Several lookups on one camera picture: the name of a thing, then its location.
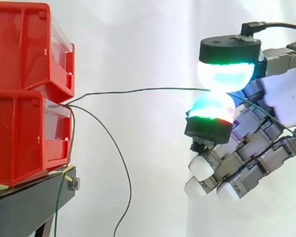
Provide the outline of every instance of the green wire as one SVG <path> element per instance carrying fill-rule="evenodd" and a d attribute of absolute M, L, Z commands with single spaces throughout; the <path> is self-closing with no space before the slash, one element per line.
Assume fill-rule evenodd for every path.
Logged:
<path fill-rule="evenodd" d="M 68 107 L 68 106 L 65 106 L 65 105 L 61 105 L 63 107 L 66 107 L 70 110 L 71 114 L 72 114 L 72 117 L 73 117 L 73 131 L 72 131 L 72 136 L 71 136 L 71 143 L 70 143 L 70 149 L 69 149 L 69 152 L 68 152 L 68 157 L 71 157 L 71 153 L 73 151 L 73 147 L 74 147 L 74 132 L 75 132 L 75 116 L 74 116 L 74 112 L 73 110 Z M 67 172 L 65 172 L 64 174 L 62 174 L 62 179 L 61 179 L 61 182 L 60 182 L 60 187 L 59 187 L 59 191 L 58 191 L 58 194 L 57 194 L 57 200 L 56 200 L 56 211 L 55 211 L 55 227 L 54 227 L 54 237 L 57 236 L 57 224 L 58 224 L 58 210 L 59 210 L 59 201 L 60 201 L 60 194 L 61 194 L 61 190 L 63 189 L 63 185 L 64 185 L 64 181 L 65 181 L 65 175 L 66 175 Z"/>
<path fill-rule="evenodd" d="M 255 105 L 254 103 L 252 103 L 249 100 L 243 99 L 240 96 L 237 95 L 233 95 L 233 94 L 228 94 L 232 97 L 235 97 L 237 99 L 240 99 L 246 103 L 248 103 L 249 105 L 252 105 L 253 107 L 255 107 L 256 109 L 260 110 L 262 113 L 264 113 L 265 115 L 267 115 L 270 119 L 272 119 L 274 122 L 278 123 L 279 125 L 281 125 L 283 128 L 285 128 L 286 130 L 288 130 L 293 136 L 296 137 L 296 133 L 294 131 L 292 131 L 291 129 L 289 129 L 288 127 L 284 126 L 279 120 L 277 120 L 275 117 L 273 117 L 272 115 L 270 115 L 267 111 L 265 111 L 264 109 L 260 108 L 259 106 Z"/>
<path fill-rule="evenodd" d="M 84 94 L 70 102 L 68 102 L 65 105 L 62 105 L 64 107 L 67 107 L 71 110 L 71 108 L 68 106 L 69 104 L 76 102 L 78 100 L 81 100 L 84 97 L 90 96 L 90 95 L 104 95 L 104 94 L 128 94 L 128 93 L 134 93 L 134 92 L 141 92 L 141 91 L 153 91 L 153 90 L 186 90 L 186 91 L 210 91 L 208 89 L 201 89 L 201 88 L 184 88 L 184 87 L 156 87 L 156 88 L 142 88 L 142 89 L 135 89 L 135 90 L 128 90 L 128 91 L 108 91 L 108 92 L 94 92 L 94 93 L 87 93 Z M 288 130 L 294 137 L 296 137 L 296 133 L 294 131 L 292 131 L 291 129 L 289 129 L 288 127 L 284 126 L 279 120 L 277 120 L 275 117 L 273 117 L 271 114 L 269 114 L 267 111 L 265 111 L 264 109 L 260 108 L 259 106 L 257 106 L 256 104 L 252 103 L 249 100 L 246 100 L 240 96 L 234 95 L 234 94 L 230 94 L 227 93 L 229 96 L 237 98 L 242 100 L 243 102 L 255 107 L 256 109 L 260 110 L 262 113 L 264 113 L 265 115 L 267 115 L 271 120 L 273 120 L 274 122 L 278 123 L 279 125 L 281 125 L 284 129 Z M 73 116 L 73 120 L 74 120 L 74 124 L 73 124 L 73 134 L 72 134 L 72 142 L 71 142 L 71 147 L 70 147 L 70 152 L 69 155 L 71 156 L 71 152 L 72 152 L 72 148 L 73 148 L 73 141 L 74 141 L 74 128 L 75 128 L 75 117 L 74 117 L 74 113 L 71 110 L 72 116 Z M 56 213 L 55 213 L 55 228 L 54 228 L 54 237 L 56 237 L 57 234 L 57 220 L 58 220 L 58 207 L 59 207 L 59 200 L 60 200 L 60 195 L 61 195 L 61 190 L 62 187 L 64 185 L 64 180 L 65 180 L 65 174 L 63 174 L 62 180 L 61 180 L 61 184 L 60 184 L 60 188 L 59 188 L 59 192 L 57 195 L 57 201 L 56 201 Z"/>

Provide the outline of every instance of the green light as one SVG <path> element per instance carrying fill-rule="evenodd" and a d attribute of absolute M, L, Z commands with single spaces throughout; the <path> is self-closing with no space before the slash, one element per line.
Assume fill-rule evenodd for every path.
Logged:
<path fill-rule="evenodd" d="M 250 81 L 255 65 L 239 64 L 198 64 L 198 78 L 202 85 L 210 90 L 234 92 L 242 90 Z"/>
<path fill-rule="evenodd" d="M 229 95 L 210 91 L 196 100 L 188 117 L 222 119 L 233 123 L 234 114 L 235 103 Z"/>

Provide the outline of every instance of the white fingertip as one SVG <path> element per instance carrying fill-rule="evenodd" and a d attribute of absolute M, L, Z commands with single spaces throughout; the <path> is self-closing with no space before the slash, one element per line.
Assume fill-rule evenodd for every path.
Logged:
<path fill-rule="evenodd" d="M 193 158 L 188 168 L 191 173 L 197 178 L 198 181 L 203 181 L 211 177 L 215 171 L 208 164 L 208 162 L 202 156 L 196 156 Z"/>
<path fill-rule="evenodd" d="M 190 178 L 185 184 L 184 191 L 191 200 L 202 198 L 207 194 L 195 177 Z"/>
<path fill-rule="evenodd" d="M 217 188 L 217 196 L 224 203 L 235 202 L 240 199 L 230 183 L 222 183 Z"/>

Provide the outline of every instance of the black base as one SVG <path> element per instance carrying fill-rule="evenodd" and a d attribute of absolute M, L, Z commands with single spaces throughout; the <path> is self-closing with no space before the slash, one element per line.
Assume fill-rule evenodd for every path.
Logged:
<path fill-rule="evenodd" d="M 200 137 L 216 144 L 228 143 L 232 124 L 222 119 L 191 117 L 187 119 L 185 135 Z"/>

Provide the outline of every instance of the yellow tape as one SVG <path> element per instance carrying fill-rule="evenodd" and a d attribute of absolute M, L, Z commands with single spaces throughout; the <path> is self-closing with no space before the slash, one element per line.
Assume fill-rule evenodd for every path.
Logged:
<path fill-rule="evenodd" d="M 73 181 L 73 179 L 71 177 L 69 177 L 68 175 L 65 175 L 65 179 L 67 179 L 69 182 Z"/>
<path fill-rule="evenodd" d="M 74 168 L 73 165 L 68 166 L 66 169 L 63 170 L 63 175 L 66 174 L 68 171 L 70 171 L 72 168 Z"/>

